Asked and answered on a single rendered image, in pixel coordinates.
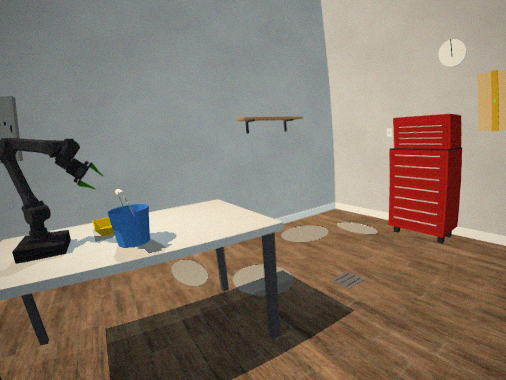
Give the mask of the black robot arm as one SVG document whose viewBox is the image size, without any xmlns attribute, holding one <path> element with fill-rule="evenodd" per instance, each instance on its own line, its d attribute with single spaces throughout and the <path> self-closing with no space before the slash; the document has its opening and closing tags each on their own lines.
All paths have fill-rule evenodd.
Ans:
<svg viewBox="0 0 506 380">
<path fill-rule="evenodd" d="M 50 209 L 43 201 L 38 201 L 34 196 L 17 163 L 15 154 L 17 150 L 20 150 L 47 154 L 50 158 L 56 157 L 55 164 L 63 169 L 69 165 L 65 172 L 76 178 L 82 175 L 84 170 L 82 168 L 84 164 L 74 158 L 80 146 L 74 139 L 41 141 L 35 139 L 2 138 L 0 140 L 0 148 L 0 160 L 6 167 L 22 199 L 24 218 L 30 225 L 31 230 L 29 231 L 30 238 L 28 239 L 28 244 L 45 242 L 51 235 L 44 226 L 44 221 L 50 218 Z M 71 162 L 68 159 L 73 159 L 73 161 Z"/>
</svg>

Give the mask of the yellow paint tray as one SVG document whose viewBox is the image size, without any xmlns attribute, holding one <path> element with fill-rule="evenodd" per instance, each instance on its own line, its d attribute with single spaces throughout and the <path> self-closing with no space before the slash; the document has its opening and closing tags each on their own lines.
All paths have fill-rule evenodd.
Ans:
<svg viewBox="0 0 506 380">
<path fill-rule="evenodd" d="M 98 219 L 98 220 L 93 220 L 92 222 L 93 222 L 94 230 L 97 233 L 99 233 L 102 237 L 114 234 L 109 217 L 103 218 L 103 219 Z"/>
</svg>

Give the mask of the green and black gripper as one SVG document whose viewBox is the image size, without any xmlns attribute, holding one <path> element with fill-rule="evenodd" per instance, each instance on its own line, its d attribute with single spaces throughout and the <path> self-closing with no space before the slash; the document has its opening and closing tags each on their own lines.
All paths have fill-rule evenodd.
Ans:
<svg viewBox="0 0 506 380">
<path fill-rule="evenodd" d="M 97 170 L 97 168 L 95 167 L 95 165 L 94 165 L 93 163 L 90 163 L 90 165 L 89 165 L 89 166 L 87 166 L 88 164 L 89 164 L 89 162 L 88 162 L 88 161 L 85 161 L 85 164 L 84 164 L 84 166 L 82 167 L 82 168 L 84 169 L 84 170 L 83 170 L 83 173 L 82 173 L 82 175 L 81 175 L 82 177 L 84 177 L 84 175 L 85 175 L 85 174 L 86 174 L 86 172 L 88 171 L 89 167 L 90 167 L 90 168 L 92 168 L 92 169 L 93 169 L 94 171 L 96 171 L 97 173 L 99 173 L 100 175 L 102 175 L 102 174 L 101 174 L 101 173 Z M 78 181 L 78 179 L 79 179 L 79 181 L 78 181 L 77 185 L 79 185 L 79 186 L 81 186 L 81 187 L 89 187 L 89 188 L 95 189 L 95 188 L 91 187 L 90 185 L 86 184 L 85 182 L 82 182 L 82 181 L 81 181 L 81 179 L 82 179 L 82 177 L 81 177 L 81 176 L 80 176 L 80 178 L 79 178 L 79 176 L 77 176 L 77 177 L 74 179 L 74 182 L 76 182 L 76 183 L 77 183 L 77 181 Z M 103 176 L 103 175 L 102 175 L 102 176 Z"/>
</svg>

